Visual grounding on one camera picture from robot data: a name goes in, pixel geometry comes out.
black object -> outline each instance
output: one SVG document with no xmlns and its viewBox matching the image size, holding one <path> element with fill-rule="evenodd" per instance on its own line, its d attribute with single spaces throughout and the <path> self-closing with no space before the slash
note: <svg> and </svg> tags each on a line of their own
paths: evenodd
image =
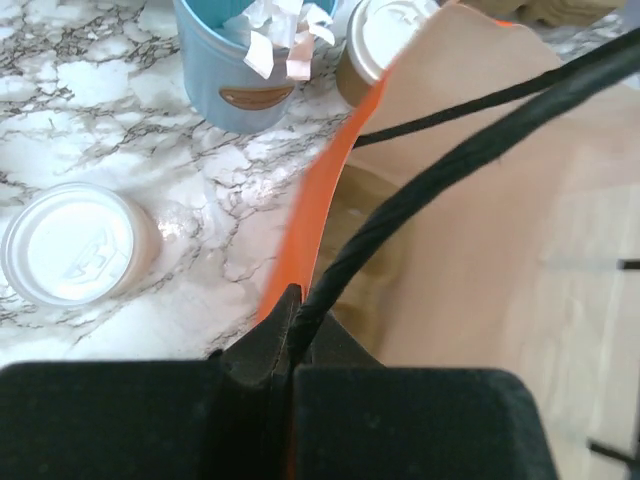
<svg viewBox="0 0 640 480">
<path fill-rule="evenodd" d="M 0 371 L 0 479 L 557 478 L 515 377 L 384 368 L 331 314 L 293 370 L 299 304 L 209 360 Z"/>
</svg>

embossed lid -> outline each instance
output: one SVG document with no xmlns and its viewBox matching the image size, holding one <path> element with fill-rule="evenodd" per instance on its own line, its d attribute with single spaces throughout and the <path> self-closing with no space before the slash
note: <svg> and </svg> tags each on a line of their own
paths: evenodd
<svg viewBox="0 0 640 480">
<path fill-rule="evenodd" d="M 74 307 L 111 293 L 134 249 L 128 204 L 115 193 L 69 183 L 39 195 L 9 224 L 2 270 L 24 299 Z"/>
<path fill-rule="evenodd" d="M 435 0 L 363 0 L 349 20 L 347 50 L 353 66 L 368 84 L 411 41 L 424 22 L 437 12 Z"/>
</svg>

kraft paper bag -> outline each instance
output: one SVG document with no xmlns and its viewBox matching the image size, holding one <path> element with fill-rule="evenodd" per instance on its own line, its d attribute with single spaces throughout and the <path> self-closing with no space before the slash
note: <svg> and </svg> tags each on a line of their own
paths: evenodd
<svg viewBox="0 0 640 480">
<path fill-rule="evenodd" d="M 524 27 L 499 26 L 461 5 L 442 8 L 303 178 L 259 318 L 287 284 L 311 284 L 336 228 L 327 213 L 345 162 L 340 182 L 357 183 L 360 170 L 397 189 L 518 103 L 351 151 L 359 134 L 559 65 Z M 640 93 L 624 86 L 549 122 L 403 227 L 393 247 L 402 254 L 385 257 L 394 278 L 371 281 L 363 295 L 377 310 L 368 348 L 383 363 L 520 376 L 563 479 L 625 478 L 622 464 L 589 452 L 588 438 L 630 454 L 635 447 L 640 272 L 617 270 L 616 261 L 640 258 L 639 128 Z M 340 198 L 359 189 L 367 193 L 366 185 L 349 187 Z M 361 224 L 370 211 L 359 213 Z M 366 282 L 354 279 L 360 290 Z"/>
</svg>

orange edge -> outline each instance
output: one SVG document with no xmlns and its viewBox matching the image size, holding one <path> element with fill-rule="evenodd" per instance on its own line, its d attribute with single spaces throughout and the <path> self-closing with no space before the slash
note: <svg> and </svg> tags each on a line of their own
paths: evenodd
<svg viewBox="0 0 640 480">
<path fill-rule="evenodd" d="M 289 284 L 300 285 L 303 300 L 306 298 L 338 179 L 360 130 L 380 103 L 391 70 L 371 88 L 333 141 L 305 172 L 276 264 L 258 307 L 258 322 L 271 312 Z"/>
</svg>

white marble surface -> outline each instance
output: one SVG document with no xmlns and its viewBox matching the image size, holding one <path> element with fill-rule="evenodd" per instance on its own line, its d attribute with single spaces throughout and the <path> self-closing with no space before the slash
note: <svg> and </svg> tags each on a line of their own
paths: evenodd
<svg viewBox="0 0 640 480">
<path fill-rule="evenodd" d="M 620 29 L 612 16 L 544 35 L 568 58 Z M 0 277 L 0 366 L 196 358 L 238 338 L 295 179 L 346 117 L 331 73 L 339 47 L 318 52 L 280 124 L 240 136 L 189 106 L 165 0 L 0 0 L 0 41 L 0 230 L 34 194 L 83 180 L 137 200 L 164 239 L 137 288 L 84 309 L 35 307 Z"/>
</svg>

